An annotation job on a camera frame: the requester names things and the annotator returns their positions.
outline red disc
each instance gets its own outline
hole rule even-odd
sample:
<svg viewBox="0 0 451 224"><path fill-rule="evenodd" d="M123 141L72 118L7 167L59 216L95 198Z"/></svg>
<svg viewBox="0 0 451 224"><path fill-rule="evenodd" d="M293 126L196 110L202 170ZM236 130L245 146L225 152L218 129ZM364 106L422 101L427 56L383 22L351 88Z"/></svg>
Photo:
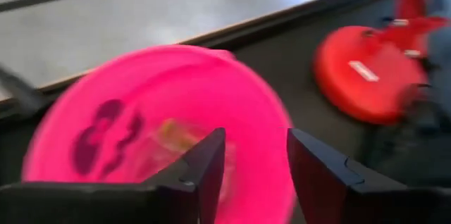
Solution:
<svg viewBox="0 0 451 224"><path fill-rule="evenodd" d="M390 42L365 33L369 27L343 27L319 47L315 73L323 93L345 113L365 122L395 122L401 114L401 93L426 82L418 61Z"/></svg>

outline white label on red disc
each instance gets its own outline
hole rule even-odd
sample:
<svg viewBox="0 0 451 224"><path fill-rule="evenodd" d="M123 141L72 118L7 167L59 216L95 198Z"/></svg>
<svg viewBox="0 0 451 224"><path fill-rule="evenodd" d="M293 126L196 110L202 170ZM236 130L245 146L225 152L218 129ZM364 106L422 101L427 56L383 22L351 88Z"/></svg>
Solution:
<svg viewBox="0 0 451 224"><path fill-rule="evenodd" d="M350 61L349 65L356 70L365 80L376 82L379 80L379 77L375 75L371 70L369 70L362 62L360 61Z"/></svg>

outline red object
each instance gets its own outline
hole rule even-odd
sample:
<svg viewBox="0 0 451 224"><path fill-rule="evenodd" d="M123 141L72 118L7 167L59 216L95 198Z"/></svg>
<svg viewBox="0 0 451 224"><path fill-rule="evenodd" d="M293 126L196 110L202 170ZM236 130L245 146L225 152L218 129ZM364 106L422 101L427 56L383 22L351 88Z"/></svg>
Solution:
<svg viewBox="0 0 451 224"><path fill-rule="evenodd" d="M395 122L400 95L426 74L413 58L426 56L426 35L447 20L426 17L425 0L400 0L397 19L383 30L349 26L319 47L319 87L340 110L370 123Z"/></svg>

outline black holder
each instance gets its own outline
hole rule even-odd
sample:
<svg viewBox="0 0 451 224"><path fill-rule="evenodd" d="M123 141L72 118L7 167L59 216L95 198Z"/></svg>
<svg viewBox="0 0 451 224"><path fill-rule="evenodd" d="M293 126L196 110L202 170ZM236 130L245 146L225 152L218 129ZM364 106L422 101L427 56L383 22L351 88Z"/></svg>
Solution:
<svg viewBox="0 0 451 224"><path fill-rule="evenodd" d="M0 86L13 97L19 114L24 118L43 116L50 106L50 102L41 92L2 65L0 65Z"/></svg>
<svg viewBox="0 0 451 224"><path fill-rule="evenodd" d="M408 187L295 129L288 158L308 224L451 223L451 189Z"/></svg>
<svg viewBox="0 0 451 224"><path fill-rule="evenodd" d="M214 130L141 184L26 182L0 187L0 223L212 224L225 130Z"/></svg>

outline floor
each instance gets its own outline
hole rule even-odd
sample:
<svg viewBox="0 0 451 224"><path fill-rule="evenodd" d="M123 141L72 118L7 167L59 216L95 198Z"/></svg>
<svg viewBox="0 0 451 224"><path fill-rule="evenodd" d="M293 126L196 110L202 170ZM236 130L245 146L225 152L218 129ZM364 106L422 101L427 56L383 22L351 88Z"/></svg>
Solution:
<svg viewBox="0 0 451 224"><path fill-rule="evenodd" d="M17 0L0 0L0 8ZM0 63L36 87L311 0L55 0L0 13ZM8 98L0 92L0 100Z"/></svg>

